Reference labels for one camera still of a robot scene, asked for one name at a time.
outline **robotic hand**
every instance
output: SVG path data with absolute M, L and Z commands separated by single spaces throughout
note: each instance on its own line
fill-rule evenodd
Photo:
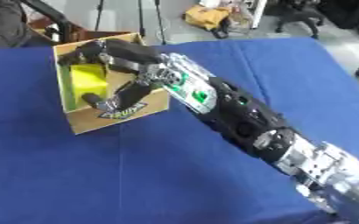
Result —
M 329 143 L 314 145 L 250 93 L 215 77 L 184 55 L 159 53 L 122 40 L 92 41 L 59 63 L 103 63 L 137 78 L 103 101 L 83 99 L 106 112 L 127 109 L 159 84 L 212 130 L 254 158 L 291 177 L 316 206 L 359 223 L 359 160 Z

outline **floor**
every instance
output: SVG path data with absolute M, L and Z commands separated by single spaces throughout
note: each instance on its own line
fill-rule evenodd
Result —
M 54 8 L 63 11 L 67 17 L 78 25 L 94 29 L 97 16 L 96 6 L 100 0 L 45 0 Z M 137 0 L 108 0 L 104 2 L 100 30 L 138 32 Z M 158 20 L 154 0 L 143 0 L 144 26 L 146 41 L 149 45 L 159 45 Z M 161 10 L 165 35 L 169 43 L 177 44 L 190 41 L 215 40 L 201 29 L 185 24 L 181 14 L 196 0 L 161 1 Z M 232 33 L 233 39 L 282 38 L 309 36 L 309 30 L 301 23 L 288 24 L 285 32 L 274 32 L 278 18 L 264 16 L 259 28 L 246 34 Z M 349 74 L 354 74 L 359 67 L 359 34 L 356 31 L 341 30 L 332 23 L 320 27 L 320 43 L 334 56 Z

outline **table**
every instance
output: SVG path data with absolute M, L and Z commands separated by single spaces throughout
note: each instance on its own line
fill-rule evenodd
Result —
M 169 45 L 359 157 L 359 83 L 310 38 Z M 324 223 L 286 176 L 168 112 L 74 136 L 50 48 L 0 50 L 0 223 Z

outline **metal screw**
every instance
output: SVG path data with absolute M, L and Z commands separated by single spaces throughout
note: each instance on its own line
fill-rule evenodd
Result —
M 226 94 L 226 95 L 224 96 L 224 99 L 226 100 L 226 102 L 229 102 L 229 101 L 231 101 L 233 98 L 232 98 L 229 94 Z

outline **cardboard box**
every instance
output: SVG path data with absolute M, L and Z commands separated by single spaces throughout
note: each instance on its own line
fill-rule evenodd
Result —
M 141 37 L 136 33 L 108 37 L 103 39 L 122 39 L 129 42 L 136 42 L 141 45 L 144 44 Z M 55 46 L 53 49 L 56 61 L 58 60 L 58 57 L 60 55 L 70 53 L 75 50 L 77 46 L 83 45 L 86 42 L 87 41 Z M 117 123 L 128 122 L 129 120 L 148 116 L 169 109 L 170 96 L 163 88 L 157 88 L 153 90 L 152 93 L 147 95 L 136 107 L 122 113 L 117 113 L 115 115 L 115 119 L 113 119 L 113 116 L 106 116 L 105 118 L 100 118 L 99 116 L 102 116 L 103 114 L 102 111 L 91 108 L 88 105 L 80 105 L 80 103 L 78 103 L 77 105 L 75 104 L 75 108 L 70 108 L 67 106 L 69 99 L 71 101 L 76 101 L 79 99 L 72 98 L 74 97 L 72 96 L 74 95 L 73 89 L 69 87 L 69 85 L 73 84 L 72 78 L 69 73 L 64 73 L 64 69 L 64 67 L 60 67 L 57 64 L 57 76 L 60 86 L 62 106 L 64 112 L 67 115 L 67 120 L 69 121 L 69 124 L 75 134 L 81 134 L 91 130 L 98 130 L 103 127 L 107 127 Z M 119 73 L 115 71 L 110 71 L 109 69 L 107 69 L 107 71 L 107 97 L 111 97 L 112 94 L 126 82 L 135 79 L 135 75 L 131 73 Z

